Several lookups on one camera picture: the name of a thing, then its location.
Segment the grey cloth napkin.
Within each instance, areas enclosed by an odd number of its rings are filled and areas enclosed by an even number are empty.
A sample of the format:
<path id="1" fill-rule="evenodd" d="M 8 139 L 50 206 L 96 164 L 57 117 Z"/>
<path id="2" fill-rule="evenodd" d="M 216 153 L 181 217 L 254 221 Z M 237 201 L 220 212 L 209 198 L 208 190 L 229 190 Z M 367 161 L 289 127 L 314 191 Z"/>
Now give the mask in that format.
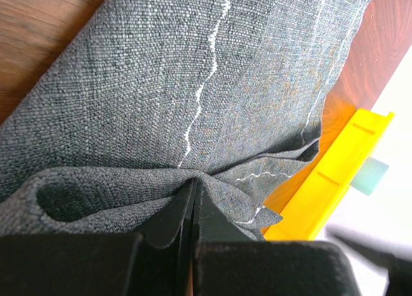
<path id="1" fill-rule="evenodd" d="M 128 232 L 197 178 L 262 240 L 370 1 L 105 0 L 1 126 L 1 234 Z"/>

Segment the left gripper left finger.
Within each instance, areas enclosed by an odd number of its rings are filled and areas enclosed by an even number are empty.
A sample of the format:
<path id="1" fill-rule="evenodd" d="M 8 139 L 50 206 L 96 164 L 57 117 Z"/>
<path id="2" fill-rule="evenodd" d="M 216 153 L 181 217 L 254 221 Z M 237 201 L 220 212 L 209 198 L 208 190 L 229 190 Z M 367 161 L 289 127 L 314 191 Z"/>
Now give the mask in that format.
<path id="1" fill-rule="evenodd" d="M 1 238 L 2 295 L 185 295 L 196 181 L 124 234 Z"/>

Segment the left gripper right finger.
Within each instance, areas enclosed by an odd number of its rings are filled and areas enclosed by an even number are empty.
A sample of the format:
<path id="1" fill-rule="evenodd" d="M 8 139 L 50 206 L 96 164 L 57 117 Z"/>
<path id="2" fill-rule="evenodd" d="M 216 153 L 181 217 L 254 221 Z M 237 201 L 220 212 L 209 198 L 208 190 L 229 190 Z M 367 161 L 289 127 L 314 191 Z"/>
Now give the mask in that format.
<path id="1" fill-rule="evenodd" d="M 252 241 L 201 185 L 194 204 L 194 295 L 359 295 L 348 258 L 325 241 Z"/>

